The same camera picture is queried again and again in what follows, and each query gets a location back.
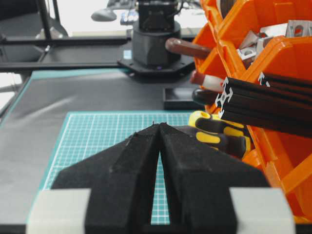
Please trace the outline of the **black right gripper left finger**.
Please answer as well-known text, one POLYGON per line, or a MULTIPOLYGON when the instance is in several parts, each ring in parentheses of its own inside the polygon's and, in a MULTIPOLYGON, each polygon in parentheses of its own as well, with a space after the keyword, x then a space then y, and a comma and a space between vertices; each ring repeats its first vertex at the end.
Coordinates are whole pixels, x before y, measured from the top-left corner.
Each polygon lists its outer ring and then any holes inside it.
POLYGON ((61 170, 52 189, 91 190, 87 234, 138 234, 151 223, 160 125, 61 170))

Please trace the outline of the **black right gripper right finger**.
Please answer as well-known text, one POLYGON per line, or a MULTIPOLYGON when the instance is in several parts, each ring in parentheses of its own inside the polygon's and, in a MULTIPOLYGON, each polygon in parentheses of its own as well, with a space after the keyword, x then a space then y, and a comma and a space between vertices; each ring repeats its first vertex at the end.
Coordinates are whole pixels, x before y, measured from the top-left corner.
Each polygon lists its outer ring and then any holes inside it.
POLYGON ((166 123, 160 140, 170 223, 192 234, 235 234, 229 188, 268 187, 264 174, 166 123))

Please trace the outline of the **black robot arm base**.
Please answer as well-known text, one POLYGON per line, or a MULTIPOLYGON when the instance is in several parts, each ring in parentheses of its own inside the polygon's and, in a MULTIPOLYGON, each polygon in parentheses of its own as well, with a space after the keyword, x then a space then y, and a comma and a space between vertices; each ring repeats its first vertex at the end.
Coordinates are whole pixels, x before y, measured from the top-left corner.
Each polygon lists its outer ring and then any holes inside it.
POLYGON ((165 47, 168 39, 181 38, 175 15, 183 4, 178 5, 177 0, 137 0, 138 20, 133 24, 131 41, 122 46, 118 64, 148 76, 177 74, 194 68, 191 57, 171 53, 165 47))

